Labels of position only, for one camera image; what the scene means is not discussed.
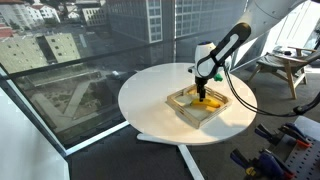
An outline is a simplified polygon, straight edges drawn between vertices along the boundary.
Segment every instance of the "white table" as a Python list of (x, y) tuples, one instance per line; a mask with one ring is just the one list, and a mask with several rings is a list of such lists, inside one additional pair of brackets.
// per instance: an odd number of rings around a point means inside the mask
[[(178, 145), (194, 179), (203, 179), (186, 145), (206, 145), (226, 140), (245, 130), (255, 113), (243, 107), (233, 96), (226, 78), (222, 82), (209, 80), (206, 86), (233, 99), (232, 105), (200, 129), (166, 104), (167, 96), (194, 84), (194, 75), (187, 69), (190, 63), (170, 63), (150, 67), (128, 79), (119, 93), (119, 106), (126, 120), (141, 132), (138, 139)], [(231, 75), (239, 96), (257, 105), (250, 88)]]

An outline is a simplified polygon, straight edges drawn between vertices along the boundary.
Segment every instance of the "city buildings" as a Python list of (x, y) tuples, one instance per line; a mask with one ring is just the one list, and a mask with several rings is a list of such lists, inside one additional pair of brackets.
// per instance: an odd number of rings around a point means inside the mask
[(79, 59), (70, 33), (50, 36), (19, 36), (0, 40), (0, 63), (9, 73)]
[(58, 23), (60, 23), (60, 18), (55, 8), (41, 3), (35, 3), (31, 7), (38, 11), (37, 14), (40, 12), (40, 15), (43, 19), (55, 19)]
[(105, 0), (77, 0), (80, 16), (87, 26), (100, 26), (107, 23)]
[(176, 0), (175, 36), (226, 28), (235, 23), (236, 14), (243, 12), (243, 9), (235, 8), (242, 7), (242, 4), (241, 1)]
[(44, 24), (44, 19), (38, 9), (32, 6), (26, 6), (26, 9), (37, 26)]
[(108, 1), (112, 30), (142, 42), (161, 41), (163, 39), (161, 4), (160, 0)]
[(12, 26), (13, 29), (35, 27), (35, 23), (32, 20), (23, 1), (0, 0), (0, 13), (0, 21)]
[(12, 37), (13, 33), (11, 27), (6, 26), (4, 23), (0, 23), (0, 38)]

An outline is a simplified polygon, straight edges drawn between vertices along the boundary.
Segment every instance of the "wooden tray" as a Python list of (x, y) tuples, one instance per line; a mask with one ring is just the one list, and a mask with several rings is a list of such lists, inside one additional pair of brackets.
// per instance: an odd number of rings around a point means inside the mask
[(197, 86), (195, 84), (167, 97), (167, 103), (175, 111), (186, 117), (186, 119), (188, 119), (197, 129), (212, 120), (232, 104), (232, 100), (223, 94), (208, 87), (205, 87), (205, 89), (206, 98), (217, 101), (220, 104), (219, 108), (204, 105), (191, 106), (191, 101), (199, 98), (199, 95), (197, 94)]

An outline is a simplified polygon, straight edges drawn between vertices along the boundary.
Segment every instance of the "floor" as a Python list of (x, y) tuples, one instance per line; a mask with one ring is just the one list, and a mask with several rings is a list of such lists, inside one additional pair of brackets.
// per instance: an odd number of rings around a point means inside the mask
[[(251, 72), (241, 70), (233, 74), (245, 81)], [(297, 100), (291, 99), (286, 83), (271, 74), (259, 73), (248, 85), (256, 94), (259, 108), (283, 114), (313, 100), (320, 90), (319, 76), (317, 73), (307, 75), (308, 84), (299, 85), (296, 89)], [(305, 116), (320, 122), (319, 106)], [(229, 158), (230, 152), (238, 148), (247, 158), (257, 157), (258, 150), (267, 148), (269, 143), (254, 134), (256, 125), (263, 123), (269, 130), (274, 130), (295, 119), (257, 115), (246, 131), (227, 141), (188, 148), (205, 179), (243, 179), (244, 170)], [(69, 156), (71, 180), (192, 179), (177, 147), (138, 141), (138, 133), (127, 126)]]

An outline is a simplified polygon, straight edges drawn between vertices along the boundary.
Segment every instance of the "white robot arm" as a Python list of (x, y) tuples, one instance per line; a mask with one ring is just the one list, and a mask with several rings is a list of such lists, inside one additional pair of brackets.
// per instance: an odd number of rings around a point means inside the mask
[(231, 31), (215, 46), (211, 42), (197, 45), (195, 65), (188, 69), (196, 77), (200, 101), (205, 98), (204, 85), (222, 68), (226, 59), (242, 44), (270, 30), (294, 8), (306, 0), (251, 0), (245, 13)]

